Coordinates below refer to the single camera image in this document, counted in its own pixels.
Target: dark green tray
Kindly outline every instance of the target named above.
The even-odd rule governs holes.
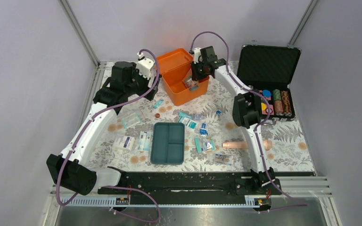
[[[150,161],[179,165],[184,162],[185,126],[180,122],[158,122],[153,126]]]

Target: white wall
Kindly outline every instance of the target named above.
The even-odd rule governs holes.
[[[135,60],[141,48],[156,55],[189,50],[202,31],[219,33],[238,60],[243,44],[286,46],[310,0],[69,0],[97,57]],[[226,57],[217,37],[201,36],[196,47],[213,45]]]
[[[362,225],[362,1],[321,1],[297,46],[292,92],[344,226]]]
[[[38,224],[92,75],[57,0],[0,1],[0,226]]]

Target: yellow poker chip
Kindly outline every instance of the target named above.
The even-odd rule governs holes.
[[[265,103],[262,103],[262,111],[265,111],[267,109],[267,105]]]

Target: orange plastic box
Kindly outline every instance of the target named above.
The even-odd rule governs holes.
[[[193,56],[183,48],[161,55],[157,58],[165,90],[175,106],[195,99],[207,92],[209,77],[200,80],[196,86],[187,88],[182,81],[191,69]]]

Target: robotic arm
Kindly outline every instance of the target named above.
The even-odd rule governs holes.
[[[121,110],[121,107],[106,110],[107,107],[125,103],[131,95],[142,95],[149,90],[151,91],[144,97],[148,100],[154,98],[158,86],[157,81],[153,82],[153,80],[157,80],[154,62],[139,54],[137,63],[115,63],[112,68],[112,76],[107,78],[103,87],[96,93],[88,117],[75,137],[59,155],[51,154],[47,159],[47,166],[55,184],[61,178],[60,186],[87,195],[93,188],[115,186],[119,183],[120,170],[113,168],[88,169],[85,166],[103,131],[111,121],[116,119],[116,115]],[[233,72],[228,74],[225,60],[217,58],[213,47],[195,48],[191,68],[194,80],[199,81],[212,75],[234,96],[232,116],[235,123],[242,127],[248,143],[253,184],[256,189],[271,183],[266,171],[274,181],[274,171],[270,167],[267,157],[264,157],[267,166],[264,167],[259,151],[259,145],[264,146],[260,126],[256,128],[259,139],[256,139],[254,132],[254,127],[260,122],[260,98],[244,90],[250,88],[238,85],[242,82]]]
[[[141,96],[151,90],[144,97],[152,100],[157,93],[158,82],[154,82],[158,80],[154,68],[155,61],[144,57],[142,53],[138,56],[137,63],[115,63],[112,76],[107,78],[103,87],[96,93],[91,110],[74,138],[59,155],[51,154],[48,157],[47,166],[55,184],[58,183],[58,178],[61,178],[60,186],[82,195],[89,194],[93,188],[118,184],[121,176],[118,170],[88,169],[85,166],[103,131],[116,119],[122,107],[110,110],[107,108],[127,102],[128,97],[134,94]],[[67,155],[68,161],[62,169],[64,157]]]
[[[232,109],[232,117],[236,125],[242,127],[242,133],[245,136],[248,144],[248,149],[251,158],[253,178],[256,187],[262,187],[270,183],[265,171],[270,174],[274,181],[274,170],[268,162],[267,156],[264,156],[266,169],[264,168],[262,155],[259,145],[264,147],[261,135],[261,126],[256,130],[259,139],[256,138],[254,132],[255,126],[261,121],[259,111],[261,110],[261,100],[259,97],[245,91],[251,88],[243,85],[238,77],[232,72],[227,71],[226,61],[218,59],[212,46],[206,48],[193,49],[194,61],[191,63],[192,79],[199,81],[211,75],[216,78],[228,92],[234,96],[234,105]]]

